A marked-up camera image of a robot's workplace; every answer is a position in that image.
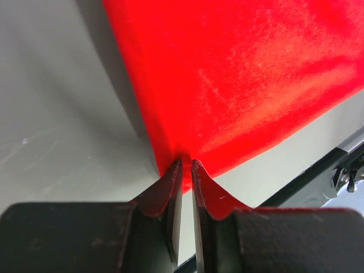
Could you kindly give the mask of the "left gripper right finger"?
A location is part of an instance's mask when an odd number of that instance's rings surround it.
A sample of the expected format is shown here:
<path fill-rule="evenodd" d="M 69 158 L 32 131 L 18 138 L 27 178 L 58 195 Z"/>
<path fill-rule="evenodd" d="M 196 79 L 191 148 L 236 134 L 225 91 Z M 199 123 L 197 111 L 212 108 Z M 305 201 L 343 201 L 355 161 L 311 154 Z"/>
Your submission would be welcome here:
<path fill-rule="evenodd" d="M 363 216 L 347 208 L 250 208 L 192 162 L 198 272 L 362 272 Z"/>

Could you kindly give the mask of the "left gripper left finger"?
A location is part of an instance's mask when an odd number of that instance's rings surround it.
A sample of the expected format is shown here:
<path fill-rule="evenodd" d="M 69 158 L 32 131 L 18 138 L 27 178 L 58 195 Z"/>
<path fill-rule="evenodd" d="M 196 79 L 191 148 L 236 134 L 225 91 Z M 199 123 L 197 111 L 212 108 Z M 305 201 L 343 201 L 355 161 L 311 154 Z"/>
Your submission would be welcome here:
<path fill-rule="evenodd" d="M 183 165 L 129 202 L 21 202 L 1 215 L 2 272 L 172 272 Z"/>

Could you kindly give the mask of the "red t shirt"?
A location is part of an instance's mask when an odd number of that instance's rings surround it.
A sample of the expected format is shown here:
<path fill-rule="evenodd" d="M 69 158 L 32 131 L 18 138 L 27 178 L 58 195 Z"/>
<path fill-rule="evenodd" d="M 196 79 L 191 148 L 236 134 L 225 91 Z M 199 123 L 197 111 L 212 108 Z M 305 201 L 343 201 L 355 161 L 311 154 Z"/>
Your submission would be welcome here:
<path fill-rule="evenodd" d="M 211 177 L 363 89 L 362 1 L 104 1 L 160 173 Z"/>

